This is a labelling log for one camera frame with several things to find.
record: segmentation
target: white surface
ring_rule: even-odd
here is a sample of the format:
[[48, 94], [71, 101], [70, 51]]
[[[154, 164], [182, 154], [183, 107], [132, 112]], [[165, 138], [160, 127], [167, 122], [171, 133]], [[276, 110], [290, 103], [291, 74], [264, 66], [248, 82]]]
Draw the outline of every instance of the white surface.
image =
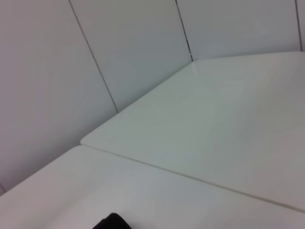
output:
[[71, 0], [119, 110], [191, 62], [174, 0]]
[[303, 49], [305, 48], [305, 1], [297, 0], [298, 13], [300, 20], [300, 30], [302, 36]]
[[305, 209], [305, 54], [197, 61], [82, 139]]
[[62, 0], [0, 6], [0, 183], [6, 189], [116, 114]]
[[195, 60], [299, 51], [294, 0], [178, 0]]
[[91, 229], [111, 212], [133, 229], [303, 229], [303, 213], [80, 146], [0, 197], [0, 227]]

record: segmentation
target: white desk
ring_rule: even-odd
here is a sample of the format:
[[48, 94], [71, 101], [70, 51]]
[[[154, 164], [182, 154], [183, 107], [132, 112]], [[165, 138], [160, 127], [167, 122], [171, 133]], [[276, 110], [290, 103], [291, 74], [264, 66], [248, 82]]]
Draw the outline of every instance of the white desk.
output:
[[76, 147], [0, 197], [0, 228], [303, 229], [305, 215], [108, 153]]
[[81, 143], [305, 210], [305, 54], [197, 61]]

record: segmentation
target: black object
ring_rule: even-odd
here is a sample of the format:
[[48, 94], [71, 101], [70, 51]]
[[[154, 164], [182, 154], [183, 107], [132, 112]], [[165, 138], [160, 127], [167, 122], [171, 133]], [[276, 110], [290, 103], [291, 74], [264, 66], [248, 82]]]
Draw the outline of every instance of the black object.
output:
[[107, 218], [103, 219], [93, 229], [132, 229], [121, 216], [111, 213]]

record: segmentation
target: panel seam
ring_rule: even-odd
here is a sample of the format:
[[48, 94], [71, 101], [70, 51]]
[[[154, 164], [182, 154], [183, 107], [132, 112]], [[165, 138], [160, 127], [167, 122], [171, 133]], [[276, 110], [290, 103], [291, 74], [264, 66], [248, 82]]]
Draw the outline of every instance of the panel seam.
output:
[[298, 5], [297, 5], [297, 0], [295, 0], [295, 12], [296, 12], [297, 28], [298, 28], [298, 32], [299, 32], [300, 50], [303, 52], [302, 33], [301, 33], [301, 25], [300, 25], [299, 9], [298, 9]]
[[91, 48], [91, 46], [90, 46], [90, 44], [89, 44], [89, 42], [88, 42], [88, 39], [87, 39], [86, 34], [85, 34], [85, 32], [84, 32], [84, 30], [83, 30], [83, 28], [82, 28], [82, 26], [81, 26], [81, 23], [80, 23], [80, 21], [79, 21], [77, 15], [76, 15], [76, 12], [75, 12], [75, 10], [74, 10], [74, 7], [73, 7], [73, 5], [72, 5], [71, 0], [69, 0], [69, 4], [70, 4], [71, 9], [72, 9], [72, 11], [73, 11], [74, 17], [75, 17], [75, 19], [76, 19], [76, 21], [77, 21], [77, 23], [78, 23], [78, 26], [79, 26], [79, 28], [80, 28], [80, 30], [81, 30], [81, 33], [82, 33], [82, 35], [83, 35], [83, 37], [84, 37], [84, 39], [85, 39], [85, 41], [86, 41], [86, 43], [87, 43], [87, 46], [88, 46], [88, 48], [89, 48], [89, 50], [90, 50], [91, 56], [92, 56], [92, 58], [93, 58], [93, 60], [94, 60], [94, 62], [95, 62], [95, 65], [96, 65], [96, 67], [97, 67], [97, 69], [98, 69], [98, 71], [99, 71], [99, 74], [100, 74], [101, 78], [103, 79], [103, 82], [104, 82], [104, 84], [105, 84], [105, 86], [106, 86], [106, 89], [107, 89], [108, 94], [109, 94], [109, 96], [110, 96], [110, 98], [111, 98], [111, 101], [112, 101], [112, 103], [113, 103], [113, 106], [114, 106], [116, 112], [119, 113], [118, 107], [117, 107], [116, 104], [115, 104], [115, 101], [114, 101], [114, 99], [113, 99], [113, 96], [112, 96], [112, 94], [111, 94], [111, 92], [110, 92], [110, 90], [109, 90], [109, 87], [108, 87], [108, 85], [107, 85], [107, 83], [106, 83], [106, 81], [105, 81], [105, 78], [104, 78], [104, 76], [103, 76], [103, 74], [102, 74], [102, 72], [101, 72], [100, 66], [99, 66], [99, 64], [98, 64], [98, 62], [97, 62], [97, 60], [96, 60], [96, 58], [95, 58], [95, 56], [94, 56], [93, 50], [92, 50], [92, 48]]
[[82, 144], [82, 145], [85, 146], [85, 147], [89, 147], [91, 149], [97, 150], [97, 151], [101, 151], [101, 152], [104, 152], [104, 153], [107, 153], [107, 154], [112, 154], [112, 155], [120, 157], [120, 158], [124, 158], [124, 159], [134, 161], [134, 162], [137, 162], [137, 163], [149, 166], [149, 167], [153, 167], [153, 168], [156, 168], [156, 169], [167, 171], [167, 172], [172, 173], [172, 174], [183, 176], [183, 177], [186, 177], [186, 178], [189, 178], [189, 179], [192, 179], [192, 180], [196, 180], [196, 181], [199, 181], [199, 182], [202, 182], [202, 183], [205, 183], [205, 184], [217, 187], [217, 188], [221, 188], [221, 189], [233, 192], [233, 193], [237, 193], [237, 194], [240, 194], [242, 196], [246, 196], [246, 197], [249, 197], [249, 198], [252, 198], [252, 199], [257, 199], [257, 200], [260, 200], [260, 201], [263, 201], [263, 202], [266, 202], [266, 203], [269, 203], [269, 204], [277, 205], [277, 206], [280, 206], [282, 208], [290, 209], [290, 210], [293, 210], [293, 211], [305, 213], [305, 209], [297, 208], [297, 207], [289, 205], [289, 204], [285, 204], [285, 203], [274, 201], [274, 200], [271, 200], [271, 199], [268, 199], [268, 198], [252, 195], [252, 194], [249, 194], [249, 193], [246, 193], [246, 192], [239, 191], [237, 189], [222, 186], [222, 185], [216, 184], [214, 182], [210, 182], [210, 181], [203, 180], [203, 179], [200, 179], [200, 178], [192, 177], [192, 176], [189, 176], [189, 175], [186, 175], [186, 174], [183, 174], [183, 173], [175, 172], [175, 171], [172, 171], [172, 170], [160, 167], [160, 166], [155, 166], [155, 165], [152, 165], [152, 164], [149, 164], [149, 163], [137, 160], [137, 159], [133, 159], [133, 158], [130, 158], [130, 157], [127, 157], [127, 156], [119, 155], [119, 154], [112, 153], [112, 152], [109, 152], [109, 151], [106, 151], [106, 150], [101, 150], [101, 149], [98, 149], [98, 148], [95, 148], [93, 146], [89, 146], [89, 145], [86, 145], [86, 144]]
[[185, 28], [184, 28], [184, 23], [183, 23], [183, 20], [182, 20], [182, 17], [181, 17], [181, 13], [180, 13], [180, 9], [179, 9], [179, 6], [178, 6], [178, 2], [177, 2], [177, 0], [175, 0], [175, 2], [176, 2], [177, 10], [178, 10], [178, 13], [179, 13], [180, 22], [181, 22], [181, 25], [182, 25], [182, 28], [183, 28], [184, 36], [185, 36], [185, 39], [186, 39], [187, 47], [189, 49], [189, 53], [190, 53], [192, 62], [194, 62], [193, 55], [192, 55], [191, 48], [190, 48], [190, 44], [189, 44], [189, 41], [187, 39], [186, 31], [185, 31]]

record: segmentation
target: wall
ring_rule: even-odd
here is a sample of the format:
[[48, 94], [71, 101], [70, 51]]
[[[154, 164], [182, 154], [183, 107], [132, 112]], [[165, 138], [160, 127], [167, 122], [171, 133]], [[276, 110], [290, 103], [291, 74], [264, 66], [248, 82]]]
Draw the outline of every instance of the wall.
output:
[[174, 0], [71, 0], [121, 111], [191, 62]]
[[8, 190], [116, 111], [67, 0], [3, 0], [0, 31], [0, 183]]
[[2, 196], [5, 193], [4, 189], [2, 188], [2, 185], [0, 184], [0, 196]]
[[297, 0], [297, 8], [298, 8], [298, 16], [300, 22], [300, 32], [301, 32], [301, 39], [302, 39], [302, 46], [303, 50], [305, 48], [305, 1], [304, 0]]
[[300, 50], [295, 0], [177, 0], [194, 59]]

